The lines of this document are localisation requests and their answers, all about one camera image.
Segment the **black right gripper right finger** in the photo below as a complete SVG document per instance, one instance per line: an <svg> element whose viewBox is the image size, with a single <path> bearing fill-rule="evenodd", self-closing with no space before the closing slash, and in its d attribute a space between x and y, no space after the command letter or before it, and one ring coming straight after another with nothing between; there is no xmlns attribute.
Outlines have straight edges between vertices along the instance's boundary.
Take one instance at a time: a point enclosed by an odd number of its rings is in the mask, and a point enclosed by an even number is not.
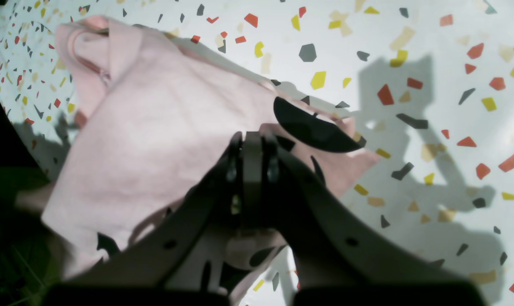
<svg viewBox="0 0 514 306"><path fill-rule="evenodd" d="M355 217L272 133L263 136L267 220L292 252L294 306L483 306L474 284L395 246Z"/></svg>

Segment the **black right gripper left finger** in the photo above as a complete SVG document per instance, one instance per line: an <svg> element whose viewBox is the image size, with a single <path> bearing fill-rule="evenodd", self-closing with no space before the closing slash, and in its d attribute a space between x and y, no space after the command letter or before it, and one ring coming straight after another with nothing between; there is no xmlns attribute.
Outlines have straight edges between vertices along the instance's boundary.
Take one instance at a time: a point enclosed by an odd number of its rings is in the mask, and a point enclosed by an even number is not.
<svg viewBox="0 0 514 306"><path fill-rule="evenodd" d="M229 306L218 293L227 243L240 225L257 224L261 190L262 137L235 133L176 212L125 250L98 232L96 250L109 259L53 287L45 305Z"/></svg>

